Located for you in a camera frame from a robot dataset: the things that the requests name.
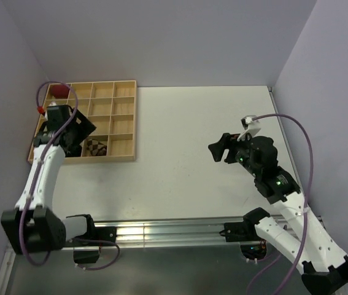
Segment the brown argyle sock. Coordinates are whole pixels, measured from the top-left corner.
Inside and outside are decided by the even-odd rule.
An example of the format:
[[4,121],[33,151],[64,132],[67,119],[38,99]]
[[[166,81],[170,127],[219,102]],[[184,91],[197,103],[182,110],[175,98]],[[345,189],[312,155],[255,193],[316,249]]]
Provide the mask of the brown argyle sock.
[[102,141],[89,139],[85,143],[84,154],[87,157],[102,157],[107,155],[107,144]]

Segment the black sock with blue marks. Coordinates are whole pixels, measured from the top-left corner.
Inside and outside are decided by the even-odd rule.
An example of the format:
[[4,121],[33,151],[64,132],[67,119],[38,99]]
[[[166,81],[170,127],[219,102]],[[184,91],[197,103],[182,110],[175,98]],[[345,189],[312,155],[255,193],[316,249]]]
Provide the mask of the black sock with blue marks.
[[66,151],[66,157],[80,157],[82,155],[82,146],[70,146]]

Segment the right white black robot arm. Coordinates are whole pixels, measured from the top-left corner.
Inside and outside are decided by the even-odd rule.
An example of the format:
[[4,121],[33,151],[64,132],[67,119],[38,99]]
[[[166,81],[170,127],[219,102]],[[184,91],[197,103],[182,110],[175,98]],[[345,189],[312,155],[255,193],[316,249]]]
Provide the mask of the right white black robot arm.
[[310,208],[290,173],[279,166],[274,141],[265,136],[224,133],[208,146],[215,162],[238,163],[253,177],[257,191],[285,218],[295,237],[258,207],[243,217],[242,236],[269,242],[300,273],[311,294],[333,294],[348,283],[348,254]]

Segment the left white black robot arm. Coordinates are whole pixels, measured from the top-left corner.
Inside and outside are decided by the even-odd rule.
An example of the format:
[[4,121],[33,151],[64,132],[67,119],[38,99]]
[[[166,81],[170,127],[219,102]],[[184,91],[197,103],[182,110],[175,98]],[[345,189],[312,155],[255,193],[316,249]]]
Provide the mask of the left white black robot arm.
[[60,219],[52,210],[60,167],[68,153],[80,153],[81,143],[95,126],[67,104],[50,105],[45,122],[33,139],[33,163],[24,190],[11,210],[2,212],[1,225],[17,254],[62,249],[75,238],[91,245],[97,230],[89,214]]

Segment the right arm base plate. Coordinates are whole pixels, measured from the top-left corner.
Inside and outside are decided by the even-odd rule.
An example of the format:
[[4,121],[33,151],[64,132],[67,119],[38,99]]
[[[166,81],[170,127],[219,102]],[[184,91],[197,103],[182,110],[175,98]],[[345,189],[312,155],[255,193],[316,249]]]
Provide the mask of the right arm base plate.
[[262,241],[255,231],[255,225],[250,221],[226,222],[223,230],[219,232],[226,242],[255,242]]

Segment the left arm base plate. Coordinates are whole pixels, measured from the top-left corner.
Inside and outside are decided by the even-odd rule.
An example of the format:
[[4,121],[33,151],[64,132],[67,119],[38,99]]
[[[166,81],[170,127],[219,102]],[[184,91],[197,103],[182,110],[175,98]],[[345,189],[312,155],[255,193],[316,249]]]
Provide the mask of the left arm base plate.
[[118,247],[116,244],[117,228],[114,226],[96,227],[95,232],[90,235],[73,238],[66,242],[66,247],[73,248],[73,261],[78,266],[86,268],[98,268],[96,265],[104,246],[116,249],[114,261],[118,258]]

